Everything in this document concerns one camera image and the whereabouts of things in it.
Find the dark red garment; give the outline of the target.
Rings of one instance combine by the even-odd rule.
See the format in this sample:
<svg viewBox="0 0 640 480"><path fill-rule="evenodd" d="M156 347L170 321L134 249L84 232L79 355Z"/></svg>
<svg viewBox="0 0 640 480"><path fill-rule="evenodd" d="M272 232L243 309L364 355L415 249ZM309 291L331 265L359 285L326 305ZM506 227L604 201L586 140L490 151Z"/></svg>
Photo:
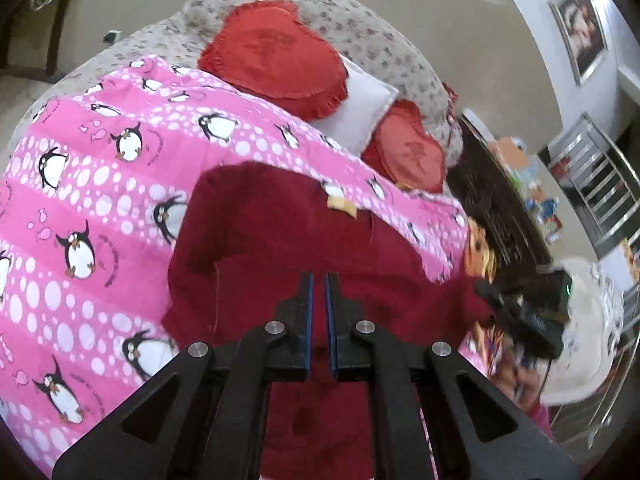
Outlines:
<svg viewBox="0 0 640 480"><path fill-rule="evenodd" d="M462 343L490 315L470 278L428 278L412 245L370 212L329 208L321 184L258 162L195 185L168 270L164 329L178 344L240 339L314 277L311 374L272 388L260 471L269 479L369 479L367 388L331 376L324 278L367 318L419 346Z"/></svg>

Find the colourful patterned clothing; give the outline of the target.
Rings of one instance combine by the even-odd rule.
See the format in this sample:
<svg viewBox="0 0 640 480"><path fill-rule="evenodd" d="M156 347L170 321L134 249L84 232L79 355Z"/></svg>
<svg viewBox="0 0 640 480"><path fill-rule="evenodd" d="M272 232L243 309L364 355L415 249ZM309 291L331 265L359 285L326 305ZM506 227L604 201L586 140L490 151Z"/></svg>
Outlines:
<svg viewBox="0 0 640 480"><path fill-rule="evenodd" d="M497 273L496 253L489 247L486 231L474 219L469 218L469 235L463 252L464 273L471 278L487 278L491 284ZM483 375L495 374L502 355L506 333L496 321L475 322L459 348L462 356Z"/></svg>

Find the dark wooden bedside table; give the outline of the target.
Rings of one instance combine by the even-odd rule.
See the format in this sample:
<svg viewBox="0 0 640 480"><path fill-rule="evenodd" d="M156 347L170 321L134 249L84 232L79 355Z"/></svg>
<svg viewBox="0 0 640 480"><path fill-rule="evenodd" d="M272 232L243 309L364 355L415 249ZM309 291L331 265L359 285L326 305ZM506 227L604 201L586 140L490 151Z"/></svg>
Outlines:
<svg viewBox="0 0 640 480"><path fill-rule="evenodd" d="M514 286L551 264L552 257L506 170L473 126L464 119L458 124L463 151L448 170L447 184L466 214L485 229L497 256L495 283Z"/></svg>

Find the chrome metal rack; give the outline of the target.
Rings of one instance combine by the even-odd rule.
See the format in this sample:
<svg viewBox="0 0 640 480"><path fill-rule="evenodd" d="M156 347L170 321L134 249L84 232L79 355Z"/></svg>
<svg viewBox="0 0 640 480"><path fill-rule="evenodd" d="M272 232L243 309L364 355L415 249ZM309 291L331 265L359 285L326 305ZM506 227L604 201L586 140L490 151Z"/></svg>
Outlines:
<svg viewBox="0 0 640 480"><path fill-rule="evenodd" d="M597 256L622 242L639 257L639 175L588 114L539 152Z"/></svg>

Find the small red heart cushion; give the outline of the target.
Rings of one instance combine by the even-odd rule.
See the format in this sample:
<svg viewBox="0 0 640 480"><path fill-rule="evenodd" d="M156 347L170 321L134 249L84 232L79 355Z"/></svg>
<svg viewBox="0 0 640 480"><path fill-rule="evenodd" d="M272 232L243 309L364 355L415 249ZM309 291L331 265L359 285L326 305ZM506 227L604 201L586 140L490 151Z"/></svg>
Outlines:
<svg viewBox="0 0 640 480"><path fill-rule="evenodd" d="M398 188L442 194L445 155L425 132L420 110L411 101L398 100L392 105L360 158Z"/></svg>

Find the white pillow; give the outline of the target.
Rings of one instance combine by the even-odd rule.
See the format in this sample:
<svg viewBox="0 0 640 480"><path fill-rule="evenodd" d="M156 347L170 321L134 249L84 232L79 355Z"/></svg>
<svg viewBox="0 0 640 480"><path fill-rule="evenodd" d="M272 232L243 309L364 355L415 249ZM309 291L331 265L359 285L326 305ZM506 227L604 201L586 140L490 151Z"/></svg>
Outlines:
<svg viewBox="0 0 640 480"><path fill-rule="evenodd" d="M311 122L314 128L340 144L350 154L360 156L372 134L399 96L399 91L367 73L342 55L347 70L348 96L327 118Z"/></svg>

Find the pink penguin blanket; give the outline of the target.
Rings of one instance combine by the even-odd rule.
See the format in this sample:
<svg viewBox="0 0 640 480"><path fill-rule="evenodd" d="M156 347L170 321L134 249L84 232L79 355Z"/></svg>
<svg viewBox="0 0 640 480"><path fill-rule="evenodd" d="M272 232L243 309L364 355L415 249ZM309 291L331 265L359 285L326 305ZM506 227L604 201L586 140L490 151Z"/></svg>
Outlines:
<svg viewBox="0 0 640 480"><path fill-rule="evenodd" d="M433 281L468 219L407 194L308 122L155 55L43 104L1 179L1 416L42 474L177 353L169 260L206 170L301 174L344 220L408 240Z"/></svg>

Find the grey floral bed cover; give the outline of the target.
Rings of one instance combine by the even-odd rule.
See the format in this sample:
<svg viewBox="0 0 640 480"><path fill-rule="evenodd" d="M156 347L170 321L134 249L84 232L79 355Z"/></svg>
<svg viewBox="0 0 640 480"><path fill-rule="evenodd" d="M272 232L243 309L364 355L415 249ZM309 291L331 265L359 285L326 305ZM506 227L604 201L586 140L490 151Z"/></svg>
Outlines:
<svg viewBox="0 0 640 480"><path fill-rule="evenodd" d="M188 0L182 9L134 32L90 58L32 101L13 129L6 150L12 152L40 107L48 101L79 94L103 76L143 55L157 54L180 66L196 64L201 50L221 30L231 11L258 0ZM462 129L454 117L451 90L426 57L399 30L357 0L290 0L300 20L342 55L371 76L396 88L401 98L420 108L422 125L445 154L449 167L463 151Z"/></svg>

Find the large red heart cushion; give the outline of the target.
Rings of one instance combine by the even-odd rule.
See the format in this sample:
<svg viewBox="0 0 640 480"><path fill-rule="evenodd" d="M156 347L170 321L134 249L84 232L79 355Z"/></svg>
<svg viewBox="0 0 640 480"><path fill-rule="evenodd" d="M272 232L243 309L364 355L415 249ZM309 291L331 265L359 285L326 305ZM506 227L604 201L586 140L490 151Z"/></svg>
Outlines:
<svg viewBox="0 0 640 480"><path fill-rule="evenodd" d="M198 59L198 68L310 122L348 98L341 55L298 18L288 0L244 3Z"/></svg>

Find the dark wooden desk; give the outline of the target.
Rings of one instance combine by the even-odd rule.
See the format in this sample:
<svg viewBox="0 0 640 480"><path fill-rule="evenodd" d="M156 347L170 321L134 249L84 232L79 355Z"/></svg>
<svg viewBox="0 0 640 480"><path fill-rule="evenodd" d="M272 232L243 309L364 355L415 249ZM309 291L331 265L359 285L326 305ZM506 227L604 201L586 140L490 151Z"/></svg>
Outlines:
<svg viewBox="0 0 640 480"><path fill-rule="evenodd" d="M1 0L1 73L55 84L61 37L70 0L53 0L40 11L30 0Z"/></svg>

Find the framed wall picture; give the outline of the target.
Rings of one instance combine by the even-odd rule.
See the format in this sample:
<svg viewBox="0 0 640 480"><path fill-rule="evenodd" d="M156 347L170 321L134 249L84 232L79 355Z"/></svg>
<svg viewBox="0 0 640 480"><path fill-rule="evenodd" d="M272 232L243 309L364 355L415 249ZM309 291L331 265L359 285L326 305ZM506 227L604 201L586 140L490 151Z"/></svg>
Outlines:
<svg viewBox="0 0 640 480"><path fill-rule="evenodd" d="M576 84L582 86L608 53L608 43L593 0L549 0Z"/></svg>

